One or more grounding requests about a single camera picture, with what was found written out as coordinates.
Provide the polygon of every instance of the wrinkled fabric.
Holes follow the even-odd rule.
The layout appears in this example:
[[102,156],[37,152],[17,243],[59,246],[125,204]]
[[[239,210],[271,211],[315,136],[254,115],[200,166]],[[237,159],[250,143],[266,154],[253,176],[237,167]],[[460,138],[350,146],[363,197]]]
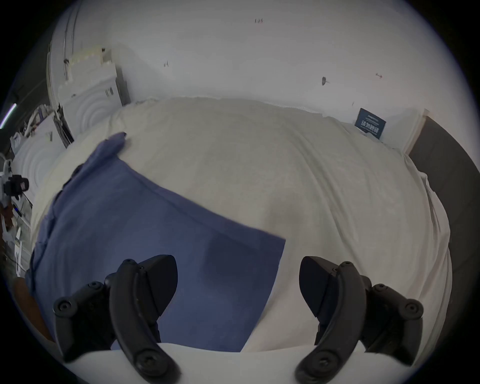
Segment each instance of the wrinkled fabric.
[[103,282],[125,259],[175,257],[177,291],[158,320],[163,342],[239,352],[270,295],[285,241],[209,212],[98,145],[43,219],[27,284],[53,335],[53,302]]
[[311,345],[318,321],[298,278],[304,256],[354,263],[424,307],[419,359],[433,350],[452,286],[448,218],[411,159],[352,124],[252,100],[176,98],[129,105],[68,148],[43,184],[32,234],[99,142],[126,132],[119,158],[218,215],[286,240],[242,351]]

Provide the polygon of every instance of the blue sign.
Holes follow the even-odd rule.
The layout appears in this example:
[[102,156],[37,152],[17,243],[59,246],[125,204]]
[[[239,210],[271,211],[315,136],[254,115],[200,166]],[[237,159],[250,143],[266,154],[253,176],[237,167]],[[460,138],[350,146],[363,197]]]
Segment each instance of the blue sign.
[[373,113],[360,108],[359,115],[357,117],[357,121],[355,122],[355,126],[360,128],[362,131],[371,133],[377,139],[380,139],[382,132],[385,127],[385,120],[382,120],[378,116],[375,116]]

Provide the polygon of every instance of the white panel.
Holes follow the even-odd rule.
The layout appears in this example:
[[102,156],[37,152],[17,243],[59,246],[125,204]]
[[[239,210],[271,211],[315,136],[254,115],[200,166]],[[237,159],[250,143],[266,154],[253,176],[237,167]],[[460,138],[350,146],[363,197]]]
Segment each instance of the white panel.
[[121,108],[116,79],[109,78],[63,104],[73,139]]
[[12,161],[13,174],[22,175],[29,181],[30,187],[24,195],[30,202],[34,202],[36,191],[63,151],[65,146],[53,122],[53,114],[50,114],[25,140]]

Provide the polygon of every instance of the bolt head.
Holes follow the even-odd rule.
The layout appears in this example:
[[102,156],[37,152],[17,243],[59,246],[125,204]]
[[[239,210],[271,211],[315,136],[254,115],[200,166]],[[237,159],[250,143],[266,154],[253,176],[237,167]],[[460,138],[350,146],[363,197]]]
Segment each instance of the bolt head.
[[135,366],[141,373],[152,377],[163,376],[168,370],[167,360],[154,350],[140,352],[135,360]]
[[315,377],[324,377],[338,370],[339,363],[340,360],[335,353],[320,351],[311,357],[308,371]]

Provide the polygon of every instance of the white wall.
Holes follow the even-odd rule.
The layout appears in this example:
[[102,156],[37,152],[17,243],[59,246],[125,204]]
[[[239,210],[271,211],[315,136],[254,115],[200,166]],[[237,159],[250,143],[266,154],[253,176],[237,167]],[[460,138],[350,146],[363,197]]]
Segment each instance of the white wall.
[[[53,37],[52,62],[63,60],[68,12]],[[121,68],[132,101],[243,97],[344,122],[365,108],[387,121],[382,140],[395,147],[405,145],[426,108],[480,168],[479,119],[465,79],[435,32],[401,1],[84,0],[74,49],[96,44]],[[51,67],[55,90],[63,67]]]

